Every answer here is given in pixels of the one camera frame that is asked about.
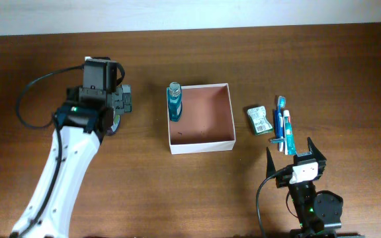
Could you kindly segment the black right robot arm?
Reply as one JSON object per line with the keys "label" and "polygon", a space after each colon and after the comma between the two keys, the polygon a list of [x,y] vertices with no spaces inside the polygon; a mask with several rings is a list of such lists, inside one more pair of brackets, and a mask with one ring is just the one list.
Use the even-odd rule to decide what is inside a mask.
{"label": "black right robot arm", "polygon": [[314,181],[325,170],[327,159],[308,138],[309,151],[293,156],[294,162],[276,170],[267,151],[266,181],[274,179],[277,188],[287,187],[287,198],[292,199],[300,228],[290,231],[291,237],[350,238],[361,237],[358,233],[338,233],[342,227],[343,199],[328,191],[316,191]]}

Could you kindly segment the green white soap packet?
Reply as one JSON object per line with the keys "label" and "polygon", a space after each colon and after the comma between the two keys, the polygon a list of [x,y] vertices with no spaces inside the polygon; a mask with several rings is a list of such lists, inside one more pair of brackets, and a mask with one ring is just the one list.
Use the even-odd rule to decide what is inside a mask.
{"label": "green white soap packet", "polygon": [[267,120],[267,111],[264,106],[257,106],[247,110],[255,135],[267,134],[273,131],[273,126]]}

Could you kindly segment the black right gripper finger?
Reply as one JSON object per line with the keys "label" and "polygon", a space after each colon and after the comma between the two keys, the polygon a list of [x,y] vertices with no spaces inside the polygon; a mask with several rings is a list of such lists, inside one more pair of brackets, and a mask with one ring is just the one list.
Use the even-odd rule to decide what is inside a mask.
{"label": "black right gripper finger", "polygon": [[266,148],[267,153],[267,170],[266,170],[266,178],[273,177],[276,173],[275,164],[271,155],[269,148]]}
{"label": "black right gripper finger", "polygon": [[316,160],[316,161],[325,161],[325,156],[320,152],[320,150],[314,145],[312,139],[310,137],[307,138],[308,141],[308,148],[310,151],[310,155]]}

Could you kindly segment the blue mouthwash bottle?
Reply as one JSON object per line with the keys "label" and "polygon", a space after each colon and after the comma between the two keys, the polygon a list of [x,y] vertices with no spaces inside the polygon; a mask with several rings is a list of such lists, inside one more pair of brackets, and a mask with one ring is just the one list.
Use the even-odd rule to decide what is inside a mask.
{"label": "blue mouthwash bottle", "polygon": [[182,114],[182,88],[178,82],[170,83],[167,89],[169,119],[178,122]]}

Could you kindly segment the clear gel bottle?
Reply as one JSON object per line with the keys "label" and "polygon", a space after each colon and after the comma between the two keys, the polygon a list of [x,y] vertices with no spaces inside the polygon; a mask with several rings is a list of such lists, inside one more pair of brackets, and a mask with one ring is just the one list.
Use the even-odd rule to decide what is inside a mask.
{"label": "clear gel bottle", "polygon": [[111,127],[107,129],[106,136],[113,136],[117,132],[120,126],[120,120],[121,120],[120,115],[114,115],[113,124]]}

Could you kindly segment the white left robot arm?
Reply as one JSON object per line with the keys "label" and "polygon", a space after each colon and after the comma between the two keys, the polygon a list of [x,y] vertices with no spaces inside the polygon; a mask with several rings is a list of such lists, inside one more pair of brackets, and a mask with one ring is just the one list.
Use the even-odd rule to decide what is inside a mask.
{"label": "white left robot arm", "polygon": [[11,237],[68,237],[72,211],[88,166],[104,137],[132,111],[132,90],[123,66],[109,57],[85,57],[81,85],[67,89],[53,113],[48,160]]}

